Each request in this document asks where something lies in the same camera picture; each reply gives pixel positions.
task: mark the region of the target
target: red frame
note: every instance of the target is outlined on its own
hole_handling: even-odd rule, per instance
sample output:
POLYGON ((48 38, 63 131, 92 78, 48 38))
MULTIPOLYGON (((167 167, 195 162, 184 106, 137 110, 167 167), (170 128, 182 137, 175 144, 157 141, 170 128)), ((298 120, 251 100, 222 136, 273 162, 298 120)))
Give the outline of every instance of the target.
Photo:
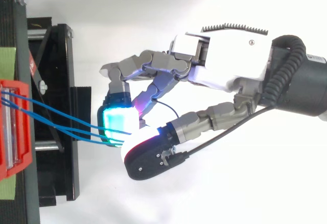
MULTIPOLYGON (((15 94, 27 98, 29 97, 29 86, 23 82, 12 80, 0 80, 0 85, 4 88, 16 88, 15 94)), ((29 101, 22 100, 19 98, 15 98, 14 101, 15 104, 19 107, 29 110, 29 101)), ((0 103, 0 180, 2 180, 3 178, 8 178, 24 170, 32 162, 30 117, 22 111, 15 110, 17 131, 17 154, 20 163, 14 165, 11 169, 7 170, 2 108, 3 106, 0 103)))

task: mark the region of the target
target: coiled cable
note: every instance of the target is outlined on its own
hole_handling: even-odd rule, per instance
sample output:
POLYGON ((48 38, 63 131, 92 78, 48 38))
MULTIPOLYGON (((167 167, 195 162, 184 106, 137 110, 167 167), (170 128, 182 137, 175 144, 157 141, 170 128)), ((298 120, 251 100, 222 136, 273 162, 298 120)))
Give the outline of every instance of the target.
POLYGON ((273 47, 289 48, 290 55, 278 71, 268 80, 259 104, 276 106, 285 87, 290 83, 295 72, 301 66, 306 55, 306 46, 297 36, 280 36, 272 41, 273 47))

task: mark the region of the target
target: black metal stand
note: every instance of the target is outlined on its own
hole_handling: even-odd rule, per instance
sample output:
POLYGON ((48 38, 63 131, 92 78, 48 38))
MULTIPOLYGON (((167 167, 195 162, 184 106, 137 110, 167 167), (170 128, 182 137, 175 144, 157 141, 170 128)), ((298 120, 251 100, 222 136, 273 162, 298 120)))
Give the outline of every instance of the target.
MULTIPOLYGON (((74 87, 72 36, 70 27, 64 24, 47 26, 43 38, 29 35, 30 51, 37 66, 32 75, 32 95, 35 100, 90 123, 91 88, 74 87), (46 91, 40 90, 41 81, 48 86, 46 91)), ((89 127, 38 105, 33 108, 55 124, 90 132, 89 127)), ((40 207, 56 205, 58 195, 75 200, 79 196, 77 141, 38 121, 35 121, 35 140, 40 207)))
MULTIPOLYGON (((31 85, 26 7, 20 0, 0 0, 0 47, 16 48, 15 79, 31 85)), ((31 141, 33 161, 16 174, 15 200, 0 200, 1 224, 40 223, 32 119, 31 141)))

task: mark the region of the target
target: blue wire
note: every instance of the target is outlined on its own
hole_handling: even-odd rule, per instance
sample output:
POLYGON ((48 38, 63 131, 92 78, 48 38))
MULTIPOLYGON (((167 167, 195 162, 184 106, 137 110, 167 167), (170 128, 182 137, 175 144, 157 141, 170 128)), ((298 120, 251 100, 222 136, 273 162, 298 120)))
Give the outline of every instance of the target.
MULTIPOLYGON (((7 104, 5 104, 4 102, 2 102, 2 104, 3 104, 3 105, 6 105, 6 106, 8 106, 8 107, 11 107, 11 108, 16 109, 16 107, 11 106, 11 105, 7 105, 7 104)), ((26 114, 28 114, 29 116, 31 116, 33 119, 36 119, 36 120, 38 120, 38 121, 40 121, 40 122, 42 122, 42 123, 47 124, 47 122, 44 121, 44 119, 40 119, 40 118, 38 118, 37 116, 35 116, 35 115, 37 115, 37 114, 32 114, 32 113, 26 113, 26 114)), ((73 137, 74 139, 77 139, 77 140, 86 141, 86 142, 91 142, 91 143, 95 143, 95 144, 101 144, 101 145, 121 146, 121 144, 115 144, 115 143, 109 143, 109 142, 99 142, 99 141, 93 141, 93 140, 89 140, 89 139, 86 139, 86 138, 83 138, 83 137, 79 137, 79 136, 77 136, 77 135, 75 135, 75 134, 73 134, 73 133, 68 132, 68 131, 65 130, 65 129, 59 129, 59 128, 58 128, 58 130, 61 131, 61 132, 63 132, 63 133, 65 133, 65 134, 68 135, 68 136, 73 137)))
POLYGON ((111 138, 108 138, 106 136, 102 136, 102 135, 97 135, 95 133, 90 133, 90 132, 87 132, 87 131, 84 131, 84 130, 81 130, 81 129, 77 129, 77 128, 70 128, 70 127, 65 127, 65 126, 61 126, 61 125, 57 125, 53 122, 51 122, 50 120, 40 116, 39 114, 37 113, 34 113, 34 112, 31 112, 31 111, 28 111, 28 110, 25 110, 23 108, 20 108, 18 105, 16 105, 15 103, 11 102, 10 100, 7 100, 5 98, 2 98, 2 100, 6 101, 7 103, 9 103, 11 105, 12 108, 14 109, 18 109, 18 110, 21 110, 23 111, 24 113, 30 115, 31 117, 38 117, 38 121, 42 120, 43 123, 49 125, 49 126, 52 126, 52 127, 55 127, 55 128, 58 128, 58 129, 64 129, 64 130, 70 130, 70 131, 74 131, 74 132, 79 132, 79 133, 83 133, 85 135, 91 135, 91 136, 95 136, 95 137, 99 137, 99 138, 102 138, 102 139, 105 139, 105 140, 113 140, 113 141, 116 141, 116 142, 121 142, 123 143, 124 141, 120 141, 120 140, 116 140, 116 139, 111 139, 111 138))
POLYGON ((57 113, 57 114, 59 114, 59 115, 62 115, 62 116, 64 116, 64 117, 66 117, 66 118, 69 118, 69 119, 71 119, 71 120, 74 120, 74 121, 76 121, 76 122, 79 122, 79 123, 81 123, 81 124, 84 124, 85 126, 88 126, 88 127, 91 127, 91 128, 96 128, 96 129, 99 129, 99 130, 107 130, 107 131, 116 132, 116 133, 123 133, 123 134, 125 134, 125 135, 130 135, 130 134, 131 134, 131 133, 127 133, 127 132, 120 131, 120 130, 114 130, 114 129, 104 128, 104 127, 98 127, 98 126, 95 126, 95 125, 89 124, 89 123, 87 123, 87 122, 84 122, 83 120, 80 120, 80 119, 78 119, 78 118, 72 117, 72 116, 70 116, 70 115, 68 115, 68 114, 66 114, 66 113, 63 113, 63 112, 61 112, 61 111, 59 111, 59 110, 57 110, 57 109, 54 109, 54 108, 52 108, 51 106, 48 106, 48 105, 46 105, 46 104, 43 104, 43 103, 41 103, 41 102, 39 102, 39 101, 36 101, 36 100, 30 99, 30 98, 26 98, 26 97, 21 96, 21 95, 17 95, 17 94, 13 94, 13 93, 10 93, 10 92, 5 92, 5 91, 1 91, 1 93, 2 93, 2 94, 5 94, 5 95, 11 95, 11 96, 16 97, 16 98, 20 98, 20 99, 22 99, 22 100, 27 100, 27 101, 33 102, 33 103, 38 104, 38 105, 40 105, 40 106, 42 106, 42 107, 44 107, 44 108, 46 108, 46 109, 48 109, 48 110, 53 111, 54 113, 57 113))
POLYGON ((2 102, 3 105, 5 106, 8 106, 10 108, 13 108, 13 109, 18 109, 18 110, 21 110, 22 112, 26 113, 27 115, 31 116, 32 118, 42 122, 42 123, 45 123, 49 126, 53 126, 54 128, 58 129, 59 131, 65 133, 66 135, 68 136, 71 136, 77 140, 82 140, 82 141, 87 141, 87 142, 91 142, 91 143, 95 143, 95 144, 102 144, 102 145, 113 145, 113 146, 121 146, 122 144, 117 144, 117 143, 110 143, 110 142, 98 142, 98 141, 93 141, 93 140, 89 140, 89 139, 86 139, 86 138, 83 138, 83 137, 80 137, 80 136, 77 136, 73 133, 70 133, 66 130, 71 130, 71 131, 75 131, 75 132, 80 132, 80 133, 83 133, 83 134, 86 134, 86 135, 91 135, 91 136, 96 136, 96 137, 100 137, 100 138, 104 138, 106 140, 113 140, 113 141, 117 141, 117 142, 124 142, 124 141, 120 141, 120 140, 116 140, 116 139, 111 139, 111 138, 107 138, 105 136, 101 136, 101 135, 97 135, 95 133, 90 133, 90 132, 87 132, 87 131, 83 131, 83 130, 80 130, 80 129, 76 129, 76 128, 69 128, 69 127, 65 127, 65 126, 61 126, 61 125, 57 125, 57 124, 54 124, 52 123, 51 121, 49 121, 48 119, 40 116, 39 114, 36 114, 36 113, 33 113, 31 111, 28 111, 28 110, 25 110, 23 108, 20 108, 19 106, 17 106, 15 103, 5 99, 5 98, 2 98, 3 101, 9 103, 6 104, 4 102, 2 102))

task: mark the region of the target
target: metal rod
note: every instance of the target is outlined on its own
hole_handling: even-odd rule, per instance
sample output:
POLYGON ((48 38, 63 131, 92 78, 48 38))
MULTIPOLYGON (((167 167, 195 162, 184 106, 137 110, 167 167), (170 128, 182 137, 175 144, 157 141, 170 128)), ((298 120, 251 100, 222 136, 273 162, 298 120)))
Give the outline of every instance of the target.
POLYGON ((45 33, 46 33, 46 29, 28 30, 27 37, 28 40, 42 40, 44 38, 45 33))
POLYGON ((44 38, 44 34, 28 35, 28 40, 42 40, 43 38, 44 38))
POLYGON ((36 141, 35 142, 36 151, 54 151, 59 150, 56 141, 36 141))

